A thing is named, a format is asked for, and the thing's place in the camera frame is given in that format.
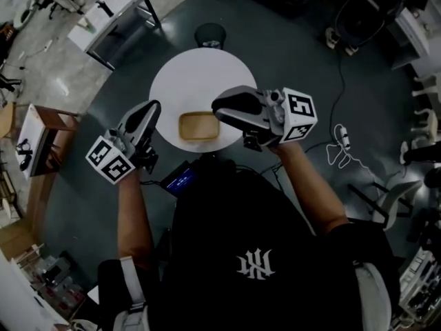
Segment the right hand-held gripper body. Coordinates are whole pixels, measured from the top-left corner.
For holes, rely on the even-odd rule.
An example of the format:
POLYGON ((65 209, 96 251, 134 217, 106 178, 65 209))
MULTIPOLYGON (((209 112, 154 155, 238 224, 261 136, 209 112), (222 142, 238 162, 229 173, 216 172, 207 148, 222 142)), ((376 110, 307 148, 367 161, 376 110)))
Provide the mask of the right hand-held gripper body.
POLYGON ((304 139, 317 124, 313 99, 290 88, 259 90, 250 86, 237 86, 218 97, 250 93, 262 104, 260 115, 215 114, 221 122, 243 132, 243 145, 250 150, 276 146, 304 139))

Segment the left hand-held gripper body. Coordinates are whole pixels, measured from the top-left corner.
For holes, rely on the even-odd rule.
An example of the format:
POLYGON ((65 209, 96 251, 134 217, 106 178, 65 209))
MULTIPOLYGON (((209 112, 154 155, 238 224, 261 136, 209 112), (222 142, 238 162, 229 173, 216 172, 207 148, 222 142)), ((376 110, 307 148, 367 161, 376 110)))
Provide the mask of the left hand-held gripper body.
POLYGON ((137 168, 151 173, 158 161, 158 155, 151 146, 156 125, 142 131, 126 131, 125 122, 130 110, 123 115, 116 127, 106 130, 103 136, 98 137, 85 156, 92 168, 113 185, 137 168))

